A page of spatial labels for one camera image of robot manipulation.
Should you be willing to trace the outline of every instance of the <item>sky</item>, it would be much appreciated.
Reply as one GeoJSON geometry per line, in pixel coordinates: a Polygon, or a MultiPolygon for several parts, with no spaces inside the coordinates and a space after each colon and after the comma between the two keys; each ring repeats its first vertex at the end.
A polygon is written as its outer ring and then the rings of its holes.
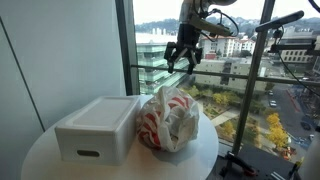
{"type": "MultiPolygon", "coordinates": [[[[133,0],[135,24],[161,21],[163,19],[179,19],[183,0],[133,0]]],[[[229,6],[211,5],[233,17],[245,19],[260,19],[264,0],[237,0],[229,6]]],[[[293,12],[303,10],[304,18],[320,17],[308,0],[276,0],[272,17],[281,17],[293,12]]]]}

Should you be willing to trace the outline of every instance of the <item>city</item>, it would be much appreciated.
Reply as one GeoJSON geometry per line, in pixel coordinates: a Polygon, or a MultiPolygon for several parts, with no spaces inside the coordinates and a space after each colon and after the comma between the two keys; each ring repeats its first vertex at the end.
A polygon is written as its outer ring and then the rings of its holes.
{"type": "MultiPolygon", "coordinates": [[[[218,37],[215,42],[202,37],[199,46],[203,48],[203,56],[195,69],[248,75],[256,34],[239,34],[239,37],[218,37]]],[[[303,44],[307,40],[318,40],[319,35],[315,30],[289,26],[285,27],[280,44],[303,44]]],[[[163,58],[166,43],[175,40],[175,34],[167,33],[166,29],[137,32],[138,64],[167,68],[163,58]]],[[[266,42],[258,75],[293,79],[278,55],[267,53],[273,43],[271,37],[266,42]]],[[[306,55],[305,50],[282,51],[281,57],[301,81],[320,81],[319,57],[306,55]]],[[[182,59],[175,68],[186,69],[187,66],[188,61],[182,59]]],[[[246,79],[199,74],[189,76],[179,72],[169,74],[167,71],[140,68],[139,81],[141,94],[154,94],[161,86],[177,86],[189,93],[211,119],[220,142],[232,146],[246,79]]],[[[301,85],[257,81],[243,143],[253,144],[291,162],[299,161],[312,141],[314,127],[319,121],[319,109],[320,98],[301,85]]]]}

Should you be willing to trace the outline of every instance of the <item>white wall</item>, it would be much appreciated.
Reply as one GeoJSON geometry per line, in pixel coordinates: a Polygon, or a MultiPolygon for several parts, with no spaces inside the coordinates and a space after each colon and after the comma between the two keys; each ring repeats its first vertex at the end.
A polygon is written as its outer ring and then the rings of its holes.
{"type": "MultiPolygon", "coordinates": [[[[0,15],[46,128],[98,96],[125,95],[114,1],[1,0],[0,15]]],[[[13,59],[3,56],[0,179],[19,179],[41,131],[13,59]]]]}

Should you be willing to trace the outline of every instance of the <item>white plastic container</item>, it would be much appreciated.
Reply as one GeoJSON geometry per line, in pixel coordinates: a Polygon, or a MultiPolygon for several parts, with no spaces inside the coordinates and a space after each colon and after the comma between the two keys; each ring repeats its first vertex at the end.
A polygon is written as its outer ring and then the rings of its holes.
{"type": "Polygon", "coordinates": [[[62,160],[121,165],[130,150],[138,97],[100,97],[55,128],[62,160]]]}

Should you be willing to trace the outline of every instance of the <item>table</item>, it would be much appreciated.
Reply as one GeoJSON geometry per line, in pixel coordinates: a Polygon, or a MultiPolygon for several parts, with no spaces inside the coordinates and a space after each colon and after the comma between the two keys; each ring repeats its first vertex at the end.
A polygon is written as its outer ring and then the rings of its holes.
{"type": "MultiPolygon", "coordinates": [[[[152,96],[140,96],[143,105],[152,96]]],[[[63,118],[66,121],[76,112],[63,118]]],[[[53,125],[33,144],[21,172],[22,180],[110,179],[164,180],[206,179],[218,155],[218,136],[210,120],[200,112],[196,140],[177,153],[151,150],[136,137],[126,161],[121,166],[72,163],[61,160],[53,125]]]]}
{"type": "Polygon", "coordinates": [[[273,178],[270,176],[272,172],[276,172],[283,178],[288,179],[288,173],[293,167],[293,163],[248,144],[242,147],[238,156],[255,170],[259,170],[258,176],[245,176],[243,170],[238,165],[233,164],[232,169],[228,171],[224,178],[225,180],[272,180],[273,178]]]}

